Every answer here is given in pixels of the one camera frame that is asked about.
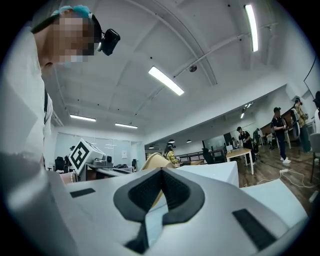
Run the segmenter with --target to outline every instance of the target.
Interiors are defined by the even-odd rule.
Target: yellow shirt
[[[175,153],[174,153],[173,151],[169,151],[169,152],[166,154],[165,158],[166,158],[167,160],[169,160],[169,161],[170,161],[171,163],[173,163],[173,164],[177,164],[177,163],[178,163],[178,160],[175,158]]]
[[[294,105],[294,108],[296,109],[296,111],[298,112],[298,115],[299,115],[299,120],[298,120],[298,123],[299,123],[299,126],[300,128],[302,128],[305,124],[306,124],[306,121],[307,120],[307,116],[305,115],[305,113],[302,111],[301,109],[301,105],[298,105],[298,104],[295,104]]]

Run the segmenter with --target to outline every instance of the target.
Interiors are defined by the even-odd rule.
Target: fluorescent light
[[[257,31],[257,24],[256,24],[254,9],[252,8],[251,4],[246,5],[244,8],[245,8],[246,14],[248,15],[248,19],[250,23],[252,51],[256,52],[258,51],[258,31]]]
[[[80,115],[70,115],[71,118],[75,118],[75,119],[82,119],[82,120],[86,120],[86,121],[91,121],[91,122],[95,122],[96,119],[94,118],[89,118],[89,117],[84,117],[84,116],[80,116]]]
[[[169,87],[172,91],[174,91],[179,96],[184,93],[184,91],[176,85],[169,77],[167,77],[164,73],[162,73],[159,69],[157,69],[155,66],[153,66],[149,70],[149,74],[156,79],[158,79],[160,82],[165,84],[167,87]]]
[[[115,123],[115,126],[121,126],[121,127],[127,127],[127,128],[133,128],[137,129],[138,126],[128,125],[128,124],[121,124],[121,123]]]

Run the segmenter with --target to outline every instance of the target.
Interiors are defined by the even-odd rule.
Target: white sneaker
[[[291,163],[291,161],[288,159],[288,158],[286,158],[285,160],[283,160],[283,162],[282,162],[283,164],[290,164]]]

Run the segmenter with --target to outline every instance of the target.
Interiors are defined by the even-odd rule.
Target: ceiling
[[[121,40],[111,56],[58,65],[44,77],[54,111],[64,125],[111,129],[115,123],[147,133],[188,118],[241,84],[269,72],[276,18],[270,1],[253,0],[259,51],[252,54],[245,0],[66,0],[86,5],[102,29]],[[196,62],[197,70],[188,67]],[[156,66],[183,90],[177,96],[148,74]],[[95,118],[71,120],[69,114]]]

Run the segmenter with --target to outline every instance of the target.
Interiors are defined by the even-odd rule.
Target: white shirt
[[[23,153],[40,162],[44,138],[50,135],[52,100],[48,95],[45,118],[45,84],[38,60],[37,45],[30,28],[23,28],[10,49],[2,70],[0,113],[5,120],[0,129],[0,150]]]

